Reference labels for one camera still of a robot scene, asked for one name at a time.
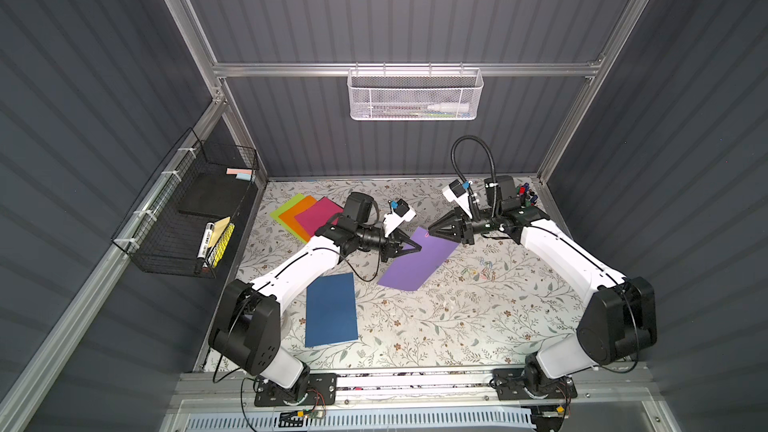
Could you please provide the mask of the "purple paper sheet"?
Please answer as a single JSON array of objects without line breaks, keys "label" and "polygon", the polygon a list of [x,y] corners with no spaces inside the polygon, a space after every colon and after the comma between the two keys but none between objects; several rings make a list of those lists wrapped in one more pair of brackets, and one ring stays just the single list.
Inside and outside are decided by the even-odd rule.
[{"label": "purple paper sheet", "polygon": [[421,250],[394,259],[379,280],[379,285],[401,291],[416,291],[458,247],[458,243],[431,236],[423,227],[418,227],[411,239],[421,246]]}]

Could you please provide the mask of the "magenta paper sheet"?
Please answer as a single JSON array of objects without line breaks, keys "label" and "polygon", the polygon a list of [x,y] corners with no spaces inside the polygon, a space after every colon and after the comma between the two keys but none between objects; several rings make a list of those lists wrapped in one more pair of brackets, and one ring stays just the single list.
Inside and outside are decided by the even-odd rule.
[{"label": "magenta paper sheet", "polygon": [[296,222],[303,229],[304,240],[309,241],[315,232],[337,213],[342,207],[327,197],[321,198],[307,210],[295,216]]}]

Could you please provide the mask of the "blue paper sheet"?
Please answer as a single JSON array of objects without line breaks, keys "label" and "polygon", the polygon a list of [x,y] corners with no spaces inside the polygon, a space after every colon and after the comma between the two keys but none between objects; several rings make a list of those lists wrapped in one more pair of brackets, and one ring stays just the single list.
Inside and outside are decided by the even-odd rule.
[{"label": "blue paper sheet", "polygon": [[308,348],[358,339],[355,275],[321,276],[307,289],[305,346]]}]

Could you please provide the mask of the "orange paper sheet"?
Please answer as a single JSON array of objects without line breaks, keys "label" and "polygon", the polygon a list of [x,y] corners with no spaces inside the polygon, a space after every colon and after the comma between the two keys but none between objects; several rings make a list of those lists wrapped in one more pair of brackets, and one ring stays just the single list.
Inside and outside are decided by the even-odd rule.
[{"label": "orange paper sheet", "polygon": [[317,200],[314,197],[304,196],[291,205],[286,211],[278,215],[288,230],[304,243],[310,239],[310,234],[299,224],[297,216],[309,210],[316,203]]}]

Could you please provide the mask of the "lime green paper sheet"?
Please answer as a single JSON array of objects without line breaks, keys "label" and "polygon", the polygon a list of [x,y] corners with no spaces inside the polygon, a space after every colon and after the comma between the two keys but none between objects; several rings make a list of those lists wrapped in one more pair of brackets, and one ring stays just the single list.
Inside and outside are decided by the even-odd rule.
[{"label": "lime green paper sheet", "polygon": [[299,202],[301,202],[305,196],[303,194],[296,194],[291,199],[289,199],[286,203],[278,207],[276,210],[270,213],[270,217],[276,221],[283,229],[285,229],[287,232],[295,236],[296,238],[300,238],[299,234],[296,233],[289,225],[287,225],[280,216],[287,212],[288,210],[292,209],[295,205],[297,205]]}]

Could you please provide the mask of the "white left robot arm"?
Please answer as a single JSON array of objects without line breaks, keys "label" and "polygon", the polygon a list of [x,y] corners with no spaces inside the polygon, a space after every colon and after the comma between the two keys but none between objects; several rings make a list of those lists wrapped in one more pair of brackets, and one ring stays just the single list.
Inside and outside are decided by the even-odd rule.
[{"label": "white left robot arm", "polygon": [[213,319],[209,347],[248,375],[295,396],[303,394],[310,368],[281,345],[281,319],[288,305],[354,252],[374,251],[385,263],[421,250],[400,229],[415,218],[412,206],[403,199],[392,202],[380,225],[368,221],[375,207],[371,196],[350,193],[343,210],[320,226],[293,256],[250,282],[230,282]]}]

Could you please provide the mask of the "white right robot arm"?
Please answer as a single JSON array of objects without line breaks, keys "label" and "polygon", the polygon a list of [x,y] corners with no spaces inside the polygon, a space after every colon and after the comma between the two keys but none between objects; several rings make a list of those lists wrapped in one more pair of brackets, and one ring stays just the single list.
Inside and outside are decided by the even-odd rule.
[{"label": "white right robot arm", "polygon": [[578,245],[536,206],[529,186],[516,187],[492,170],[483,187],[485,207],[459,172],[442,190],[454,208],[429,226],[429,234],[463,245],[479,237],[511,240],[542,259],[584,305],[573,334],[527,356],[520,380],[532,396],[543,397],[593,367],[614,372],[615,361],[637,360],[656,343],[655,292],[647,280],[626,277]]}]

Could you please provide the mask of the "pink pen cup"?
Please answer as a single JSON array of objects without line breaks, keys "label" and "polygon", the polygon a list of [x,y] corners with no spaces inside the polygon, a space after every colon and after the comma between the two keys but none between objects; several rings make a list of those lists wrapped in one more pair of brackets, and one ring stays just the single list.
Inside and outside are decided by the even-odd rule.
[{"label": "pink pen cup", "polygon": [[518,188],[517,199],[519,206],[526,208],[536,206],[539,200],[537,193],[531,188],[528,182],[523,183]]}]

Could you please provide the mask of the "white tape roll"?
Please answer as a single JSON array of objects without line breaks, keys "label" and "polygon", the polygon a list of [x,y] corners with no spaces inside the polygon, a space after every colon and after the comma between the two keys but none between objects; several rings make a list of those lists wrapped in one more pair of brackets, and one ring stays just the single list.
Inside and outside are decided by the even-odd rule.
[{"label": "white tape roll", "polygon": [[280,337],[284,341],[291,337],[293,332],[293,319],[290,315],[283,315],[280,319]]}]

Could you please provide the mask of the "white mesh wall basket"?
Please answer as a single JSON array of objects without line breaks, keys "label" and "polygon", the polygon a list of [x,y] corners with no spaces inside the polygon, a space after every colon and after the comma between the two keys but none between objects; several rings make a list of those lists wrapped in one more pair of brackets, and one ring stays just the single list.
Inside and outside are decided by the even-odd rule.
[{"label": "white mesh wall basket", "polygon": [[353,68],[349,110],[357,121],[471,121],[484,77],[470,68]]}]

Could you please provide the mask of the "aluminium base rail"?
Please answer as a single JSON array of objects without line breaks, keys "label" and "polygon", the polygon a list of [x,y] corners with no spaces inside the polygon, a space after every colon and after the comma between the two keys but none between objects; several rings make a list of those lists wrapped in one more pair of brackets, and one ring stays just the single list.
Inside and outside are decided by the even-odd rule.
[{"label": "aluminium base rail", "polygon": [[386,396],[435,395],[477,392],[489,389],[501,401],[563,399],[578,396],[571,377],[550,379],[527,364],[504,368],[408,369],[399,372],[351,372],[342,374],[309,371],[299,377],[292,389],[284,389],[265,378],[253,385],[256,407],[333,405],[342,392],[366,392]]}]

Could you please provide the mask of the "aluminium frame post left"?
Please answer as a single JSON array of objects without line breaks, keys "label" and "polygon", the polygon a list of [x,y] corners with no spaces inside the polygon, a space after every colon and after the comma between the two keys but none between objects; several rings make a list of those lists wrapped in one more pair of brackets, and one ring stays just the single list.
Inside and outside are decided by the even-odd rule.
[{"label": "aluminium frame post left", "polygon": [[213,53],[200,28],[190,0],[163,0],[205,83],[211,98],[223,102],[225,94],[213,70]]}]

